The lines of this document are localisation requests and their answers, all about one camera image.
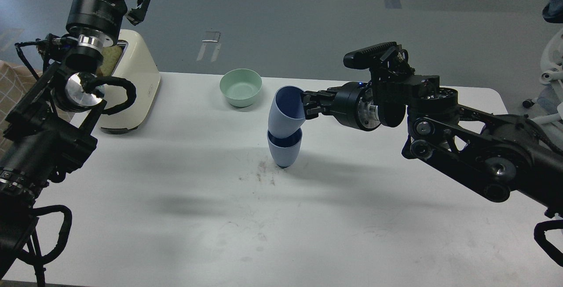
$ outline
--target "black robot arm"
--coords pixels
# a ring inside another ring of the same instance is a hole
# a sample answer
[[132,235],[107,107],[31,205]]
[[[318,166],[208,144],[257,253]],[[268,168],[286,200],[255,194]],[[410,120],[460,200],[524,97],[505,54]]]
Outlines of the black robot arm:
[[[91,133],[102,114],[111,115],[135,102],[135,86],[128,80],[96,77],[103,62],[102,49],[115,45],[126,15],[133,24],[143,21],[150,0],[137,0],[127,12],[124,0],[73,0],[66,30],[58,37],[16,43],[16,51],[37,82],[6,116],[4,137],[12,147],[0,160],[0,279],[17,258],[33,265],[38,286],[44,286],[44,265],[65,248],[72,214],[62,205],[35,208],[49,182],[60,183],[67,173],[82,167],[96,148]],[[23,55],[22,47],[35,45],[44,60],[41,77]],[[123,87],[127,100],[105,109],[104,86]],[[58,117],[63,111],[90,111],[79,127]],[[41,255],[36,225],[39,216],[64,215],[55,248]]]
[[[547,217],[563,215],[563,151],[536,123],[459,105],[458,92],[440,87],[439,76],[415,75],[408,53],[396,42],[352,51],[344,65],[369,69],[371,80],[305,91],[306,119],[322,113],[348,127],[372,131],[380,124],[398,126],[407,113],[403,157],[424,161],[490,201],[503,202],[516,190],[547,207]],[[475,133],[459,121],[480,121],[484,127]],[[456,140],[464,146],[458,147]],[[536,241],[563,266],[563,254],[543,235],[549,229],[563,229],[563,221],[540,223]]]

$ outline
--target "black cable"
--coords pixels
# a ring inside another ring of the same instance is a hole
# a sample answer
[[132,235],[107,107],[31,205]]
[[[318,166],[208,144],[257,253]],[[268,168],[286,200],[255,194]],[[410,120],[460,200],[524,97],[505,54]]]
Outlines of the black cable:
[[105,77],[85,77],[81,79],[82,81],[82,88],[87,93],[92,93],[97,86],[100,85],[111,85],[111,86],[119,86],[125,89],[127,93],[127,100],[125,102],[120,103],[118,105],[114,105],[111,108],[105,109],[102,111],[104,115],[113,115],[114,113],[118,113],[119,111],[125,110],[135,103],[135,99],[137,98],[137,90],[135,85],[128,81],[125,78],[120,77],[113,77],[113,76],[105,76]]
[[545,238],[546,231],[555,229],[563,229],[563,220],[551,220],[538,223],[534,228],[534,239],[557,265],[563,267],[563,253]]
[[30,73],[32,73],[33,77],[36,80],[39,80],[39,75],[37,75],[36,71],[33,69],[32,65],[29,63],[28,59],[26,59],[26,56],[24,55],[24,51],[22,51],[22,47],[26,47],[28,45],[37,45],[37,42],[22,42],[22,43],[14,44],[14,46],[16,47],[16,53],[18,54],[18,57],[20,58],[20,60],[29,69],[29,71],[30,71]]
[[44,55],[43,55],[43,72],[45,72],[49,67],[49,60],[51,59],[51,56],[49,55],[49,53],[51,52],[52,41],[53,41],[53,35],[51,33],[47,35],[46,41],[47,41],[47,45],[45,46]]
[[32,255],[32,253],[29,253],[27,251],[20,251],[18,259],[29,265],[45,265],[54,261],[57,257],[59,257],[59,255],[61,255],[62,251],[66,247],[66,243],[68,242],[70,227],[72,226],[72,212],[70,211],[70,209],[64,205],[53,205],[32,209],[31,215],[39,217],[40,215],[46,215],[54,212],[61,212],[63,213],[64,217],[61,229],[58,232],[57,244],[52,249],[52,251],[41,257]]
[[545,143],[545,145],[547,145],[553,152],[555,152],[559,155],[563,155],[563,149],[560,149],[559,147],[557,147],[557,145],[555,145],[549,139],[549,137],[545,134],[545,132],[543,132],[543,130],[541,129],[539,124],[533,122],[532,120],[530,120],[528,118],[526,118],[526,123],[528,123],[532,127],[533,131],[535,132],[535,134],[537,134],[537,138],[539,138],[540,141]]

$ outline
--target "blue cup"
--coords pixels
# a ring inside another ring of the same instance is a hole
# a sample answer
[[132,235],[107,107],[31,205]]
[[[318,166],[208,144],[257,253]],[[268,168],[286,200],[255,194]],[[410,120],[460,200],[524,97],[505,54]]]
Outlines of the blue cup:
[[276,138],[287,138],[305,122],[301,93],[303,89],[284,86],[278,89],[268,116],[268,130]]
[[274,137],[270,131],[268,131],[267,135],[270,153],[276,164],[282,168],[291,166],[297,159],[299,149],[301,148],[301,138],[303,137],[301,128],[298,128],[292,135],[283,139]]

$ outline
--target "white table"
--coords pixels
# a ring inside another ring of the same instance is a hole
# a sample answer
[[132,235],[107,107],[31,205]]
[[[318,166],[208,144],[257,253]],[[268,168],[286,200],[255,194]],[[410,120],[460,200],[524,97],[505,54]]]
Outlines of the white table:
[[[277,167],[266,141],[276,89],[318,91],[342,81],[264,78],[259,101],[236,109],[221,95],[219,80],[162,73],[139,129],[126,135],[96,129],[98,147],[84,167],[43,191],[36,207],[62,203],[74,215],[66,250],[47,265],[48,283],[563,283],[563,269],[533,240],[545,209],[517,192],[491,203],[421,161],[403,159],[406,121],[373,132],[328,116],[306,121],[296,163]],[[491,89],[457,89],[462,104],[506,112]],[[59,225],[58,217],[42,217],[42,251],[53,246]],[[559,231],[549,238],[563,243]],[[4,278],[35,280],[20,261]]]

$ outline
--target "bowl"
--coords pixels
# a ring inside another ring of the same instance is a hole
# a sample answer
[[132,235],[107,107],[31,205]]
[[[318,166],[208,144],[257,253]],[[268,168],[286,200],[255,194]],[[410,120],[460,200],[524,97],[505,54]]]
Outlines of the bowl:
[[221,78],[219,88],[231,105],[247,107],[258,99],[262,78],[251,69],[234,69]]

